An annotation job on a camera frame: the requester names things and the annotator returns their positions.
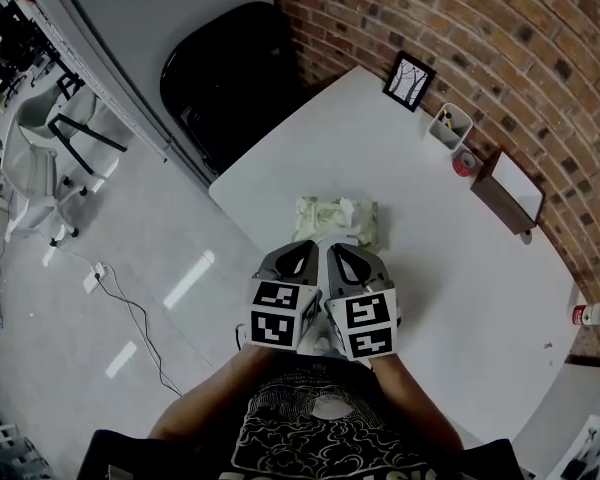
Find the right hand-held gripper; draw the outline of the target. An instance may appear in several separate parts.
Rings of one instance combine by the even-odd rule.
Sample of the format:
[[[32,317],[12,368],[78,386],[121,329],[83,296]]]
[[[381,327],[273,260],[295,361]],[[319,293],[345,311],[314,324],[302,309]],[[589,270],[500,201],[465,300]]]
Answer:
[[[326,252],[326,266],[324,310],[343,358],[367,362],[395,353],[400,311],[382,259],[362,247],[335,243]]]

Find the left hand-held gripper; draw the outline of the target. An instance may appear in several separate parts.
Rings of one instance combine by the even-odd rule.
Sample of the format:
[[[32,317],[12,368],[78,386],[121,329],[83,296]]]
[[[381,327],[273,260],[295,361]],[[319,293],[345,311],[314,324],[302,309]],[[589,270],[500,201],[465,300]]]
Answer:
[[[295,351],[319,312],[320,248],[313,240],[286,244],[262,260],[248,294],[248,342]]]

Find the green wet wipe pack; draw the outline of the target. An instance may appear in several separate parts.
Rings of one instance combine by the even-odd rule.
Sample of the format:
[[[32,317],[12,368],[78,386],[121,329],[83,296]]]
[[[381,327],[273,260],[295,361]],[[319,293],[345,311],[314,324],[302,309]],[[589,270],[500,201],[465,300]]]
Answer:
[[[378,203],[369,199],[352,199],[359,204],[359,221],[355,228],[342,226],[339,207],[341,198],[320,199],[316,196],[301,197],[296,201],[294,241],[342,238],[352,240],[354,245],[367,250],[380,248],[378,226]]]

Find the person's right forearm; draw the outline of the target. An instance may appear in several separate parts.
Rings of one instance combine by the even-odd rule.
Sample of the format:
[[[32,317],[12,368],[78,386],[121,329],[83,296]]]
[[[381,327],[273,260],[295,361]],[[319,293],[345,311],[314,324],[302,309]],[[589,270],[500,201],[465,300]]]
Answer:
[[[371,358],[370,365],[386,399],[431,448],[447,453],[464,450],[455,428],[397,354]]]

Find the person's left forearm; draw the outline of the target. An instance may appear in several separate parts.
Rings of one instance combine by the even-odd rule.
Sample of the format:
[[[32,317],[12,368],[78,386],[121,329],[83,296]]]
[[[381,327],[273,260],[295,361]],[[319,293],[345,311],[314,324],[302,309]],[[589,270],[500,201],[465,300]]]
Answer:
[[[148,438],[171,443],[198,440],[257,386],[276,355],[272,348],[245,345],[208,379],[171,403]]]

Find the person's white shoe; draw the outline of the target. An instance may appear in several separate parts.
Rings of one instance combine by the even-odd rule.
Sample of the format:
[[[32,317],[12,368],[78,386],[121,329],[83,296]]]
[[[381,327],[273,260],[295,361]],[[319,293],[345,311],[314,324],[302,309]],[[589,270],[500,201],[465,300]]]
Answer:
[[[323,318],[317,320],[302,338],[298,353],[304,356],[342,359],[330,322]]]

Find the red tape roll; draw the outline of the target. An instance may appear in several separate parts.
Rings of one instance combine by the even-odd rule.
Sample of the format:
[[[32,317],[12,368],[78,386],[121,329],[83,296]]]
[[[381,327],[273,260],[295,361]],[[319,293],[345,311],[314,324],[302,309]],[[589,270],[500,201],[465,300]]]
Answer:
[[[453,170],[463,178],[472,176],[475,173],[476,166],[476,157],[469,150],[459,151],[452,160]]]

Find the brown wooden tissue box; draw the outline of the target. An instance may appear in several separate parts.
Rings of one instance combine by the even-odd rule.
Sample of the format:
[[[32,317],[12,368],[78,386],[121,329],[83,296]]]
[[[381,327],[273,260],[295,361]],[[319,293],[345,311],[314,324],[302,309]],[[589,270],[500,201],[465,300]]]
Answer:
[[[507,152],[497,151],[486,160],[471,191],[514,235],[537,226],[545,192]]]

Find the white pen holder box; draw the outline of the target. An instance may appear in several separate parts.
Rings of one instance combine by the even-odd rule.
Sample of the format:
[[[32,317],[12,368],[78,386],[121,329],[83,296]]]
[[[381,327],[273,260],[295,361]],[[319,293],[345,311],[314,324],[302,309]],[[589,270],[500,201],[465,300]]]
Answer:
[[[452,130],[449,130],[440,122],[440,115],[443,109],[448,110],[452,114]],[[463,145],[473,125],[472,119],[460,107],[453,103],[445,103],[431,121],[427,131],[429,135],[445,146],[449,152],[455,152]]]

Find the black printed t-shirt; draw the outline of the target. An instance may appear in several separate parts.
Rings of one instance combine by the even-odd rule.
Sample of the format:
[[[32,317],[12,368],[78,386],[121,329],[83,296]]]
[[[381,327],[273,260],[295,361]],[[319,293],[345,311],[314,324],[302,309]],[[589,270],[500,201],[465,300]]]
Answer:
[[[94,433],[77,480],[524,480],[511,443],[428,443],[365,366],[280,355],[197,441]]]

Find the black folding chair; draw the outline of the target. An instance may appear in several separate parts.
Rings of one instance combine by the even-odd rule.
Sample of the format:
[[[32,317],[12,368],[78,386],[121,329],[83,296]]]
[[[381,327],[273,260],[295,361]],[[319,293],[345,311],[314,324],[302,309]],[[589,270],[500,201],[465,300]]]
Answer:
[[[160,95],[204,166],[224,173],[303,104],[287,20],[250,2],[210,21],[173,50]]]

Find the white power strip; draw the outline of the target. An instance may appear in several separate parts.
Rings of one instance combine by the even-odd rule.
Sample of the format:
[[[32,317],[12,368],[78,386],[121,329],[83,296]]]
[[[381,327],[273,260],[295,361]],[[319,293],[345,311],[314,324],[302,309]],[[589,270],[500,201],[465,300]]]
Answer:
[[[86,278],[83,281],[83,287],[87,294],[91,294],[94,290],[100,286],[101,281],[106,277],[106,267],[101,263],[97,262],[91,269]]]

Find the red label water bottle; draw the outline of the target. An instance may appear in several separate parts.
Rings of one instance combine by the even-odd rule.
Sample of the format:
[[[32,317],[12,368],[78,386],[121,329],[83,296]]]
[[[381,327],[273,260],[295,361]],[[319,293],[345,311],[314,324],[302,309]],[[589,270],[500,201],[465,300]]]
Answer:
[[[575,306],[572,311],[572,323],[581,326],[600,325],[600,303]]]

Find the white office chair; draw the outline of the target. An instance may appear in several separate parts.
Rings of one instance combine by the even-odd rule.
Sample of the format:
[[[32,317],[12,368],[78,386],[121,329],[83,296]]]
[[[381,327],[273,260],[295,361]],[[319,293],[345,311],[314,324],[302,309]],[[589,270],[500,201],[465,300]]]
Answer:
[[[57,216],[72,238],[79,236],[79,229],[70,221],[64,208],[72,197],[85,197],[88,189],[84,185],[75,185],[67,176],[60,178],[56,158],[55,149],[39,146],[29,140],[16,116],[11,118],[0,169],[23,202],[23,207],[13,219],[9,219],[5,231],[6,242],[13,236],[27,236],[39,231],[39,224],[29,228],[20,226],[29,211],[35,209],[46,211],[41,222]]]

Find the grey chair with black legs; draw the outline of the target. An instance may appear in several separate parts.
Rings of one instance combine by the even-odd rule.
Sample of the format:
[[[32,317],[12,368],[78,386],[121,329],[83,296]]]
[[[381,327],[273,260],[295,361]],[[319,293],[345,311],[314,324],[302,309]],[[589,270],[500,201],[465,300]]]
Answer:
[[[127,151],[127,147],[89,127],[89,123],[95,116],[98,101],[96,94],[90,88],[82,86],[63,105],[59,104],[61,96],[64,96],[62,87],[55,85],[25,100],[15,114],[18,125],[41,138],[58,139],[90,176],[105,179],[105,175],[91,168],[71,145],[70,139],[81,132],[122,153]]]

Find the black white printed paper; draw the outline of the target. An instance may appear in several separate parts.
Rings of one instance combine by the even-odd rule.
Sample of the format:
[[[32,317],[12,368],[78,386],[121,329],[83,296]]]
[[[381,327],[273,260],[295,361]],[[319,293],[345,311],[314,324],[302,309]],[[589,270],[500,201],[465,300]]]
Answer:
[[[587,419],[546,480],[600,480],[600,416]]]

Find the black office chair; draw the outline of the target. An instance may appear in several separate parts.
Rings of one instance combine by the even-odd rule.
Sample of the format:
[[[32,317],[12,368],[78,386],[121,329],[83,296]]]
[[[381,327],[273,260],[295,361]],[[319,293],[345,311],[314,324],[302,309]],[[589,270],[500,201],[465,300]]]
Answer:
[[[1,104],[6,107],[9,100],[18,92],[18,84],[27,76],[30,62],[7,61],[0,57],[0,97]]]

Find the black picture frame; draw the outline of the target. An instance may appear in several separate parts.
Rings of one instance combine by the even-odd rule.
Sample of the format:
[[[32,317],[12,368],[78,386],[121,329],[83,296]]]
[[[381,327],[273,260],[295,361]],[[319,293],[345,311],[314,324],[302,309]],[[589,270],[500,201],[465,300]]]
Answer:
[[[383,93],[414,112],[420,105],[436,71],[405,51],[399,51]]]

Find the grey metal frame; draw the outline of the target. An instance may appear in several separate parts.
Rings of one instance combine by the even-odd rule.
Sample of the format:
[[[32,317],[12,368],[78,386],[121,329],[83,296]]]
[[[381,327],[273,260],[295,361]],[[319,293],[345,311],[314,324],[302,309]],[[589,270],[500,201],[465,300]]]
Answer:
[[[0,420],[0,480],[57,480],[50,464],[13,423]]]

